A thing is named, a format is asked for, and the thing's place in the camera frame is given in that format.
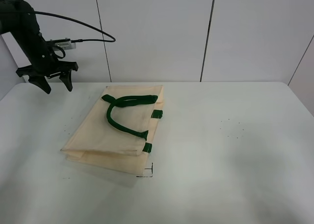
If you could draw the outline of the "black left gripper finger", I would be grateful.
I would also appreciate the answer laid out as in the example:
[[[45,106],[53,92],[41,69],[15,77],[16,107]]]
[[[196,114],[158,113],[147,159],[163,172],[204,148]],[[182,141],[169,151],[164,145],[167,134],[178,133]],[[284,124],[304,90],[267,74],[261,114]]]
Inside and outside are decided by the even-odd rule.
[[[46,78],[43,76],[30,76],[28,82],[39,87],[47,94],[50,94],[51,92],[51,87],[48,84]]]
[[[71,92],[73,90],[71,71],[60,73],[59,79],[64,83],[67,90]]]

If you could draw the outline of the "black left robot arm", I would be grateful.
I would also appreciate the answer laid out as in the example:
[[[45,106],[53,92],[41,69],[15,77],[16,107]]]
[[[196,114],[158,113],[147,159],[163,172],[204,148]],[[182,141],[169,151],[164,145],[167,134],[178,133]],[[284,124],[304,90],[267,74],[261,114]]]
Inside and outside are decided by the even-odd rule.
[[[49,94],[47,79],[59,77],[68,91],[72,91],[72,71],[76,62],[61,61],[65,51],[53,41],[46,41],[37,23],[34,9],[24,0],[0,0],[0,33],[11,33],[28,58],[30,65],[19,67],[19,77],[28,76],[28,82]]]

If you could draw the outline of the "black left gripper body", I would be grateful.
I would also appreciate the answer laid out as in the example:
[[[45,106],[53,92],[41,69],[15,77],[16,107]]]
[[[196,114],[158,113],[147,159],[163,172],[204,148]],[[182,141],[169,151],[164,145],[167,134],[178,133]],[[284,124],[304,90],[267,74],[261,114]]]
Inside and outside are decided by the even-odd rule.
[[[76,62],[62,61],[66,56],[64,49],[53,41],[45,41],[39,35],[16,39],[22,51],[28,58],[30,65],[18,68],[18,76],[42,76],[52,78],[78,71]]]

